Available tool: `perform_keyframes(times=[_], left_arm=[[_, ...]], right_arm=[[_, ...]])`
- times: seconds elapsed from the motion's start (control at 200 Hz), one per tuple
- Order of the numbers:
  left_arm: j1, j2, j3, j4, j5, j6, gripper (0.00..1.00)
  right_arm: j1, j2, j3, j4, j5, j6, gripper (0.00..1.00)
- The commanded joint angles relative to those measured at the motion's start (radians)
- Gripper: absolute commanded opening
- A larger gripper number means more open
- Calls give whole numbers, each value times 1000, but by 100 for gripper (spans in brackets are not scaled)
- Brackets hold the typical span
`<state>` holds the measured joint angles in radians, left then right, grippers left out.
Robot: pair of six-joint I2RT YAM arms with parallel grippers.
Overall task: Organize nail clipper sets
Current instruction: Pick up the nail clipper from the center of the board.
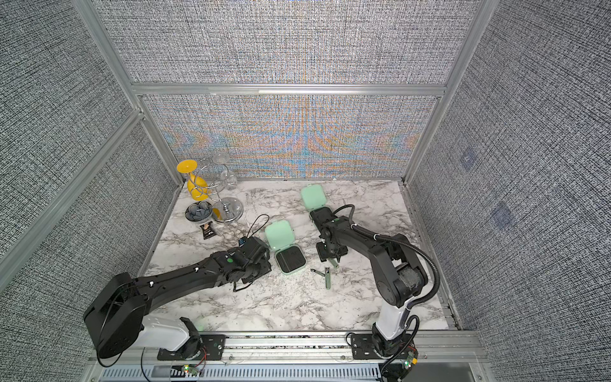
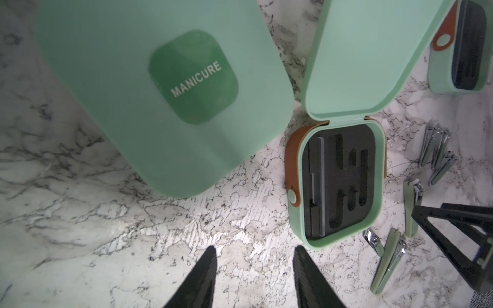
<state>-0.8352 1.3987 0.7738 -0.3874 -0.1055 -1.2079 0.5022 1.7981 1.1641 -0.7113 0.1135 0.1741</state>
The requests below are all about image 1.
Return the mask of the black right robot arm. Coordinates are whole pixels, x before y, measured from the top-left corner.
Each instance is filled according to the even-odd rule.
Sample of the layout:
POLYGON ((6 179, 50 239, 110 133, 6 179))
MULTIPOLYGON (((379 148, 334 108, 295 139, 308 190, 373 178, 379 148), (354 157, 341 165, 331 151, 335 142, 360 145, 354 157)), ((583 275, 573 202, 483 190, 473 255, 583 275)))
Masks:
POLYGON ((372 327, 372 343, 378 355, 394 356, 410 345, 419 324, 414 307, 430 301, 441 286, 439 266, 423 250, 401 234, 373 232, 353 220, 354 205, 332 210, 326 206, 310 211, 321 239, 316 249, 322 262, 340 262, 352 249, 370 263, 375 285, 385 301, 372 327))

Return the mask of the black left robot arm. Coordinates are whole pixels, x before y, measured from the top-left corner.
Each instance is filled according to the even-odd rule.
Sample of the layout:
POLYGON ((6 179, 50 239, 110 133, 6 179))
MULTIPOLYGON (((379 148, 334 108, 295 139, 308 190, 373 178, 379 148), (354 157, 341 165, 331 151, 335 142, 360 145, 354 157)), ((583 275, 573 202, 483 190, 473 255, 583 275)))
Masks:
POLYGON ((159 348, 182 359, 197 357, 203 343, 188 318, 151 318, 169 302, 204 289, 242 282, 250 285, 270 273, 270 248, 257 237, 211 254, 202 261, 159 275, 114 276, 84 312, 97 356, 108 359, 131 347, 159 348))

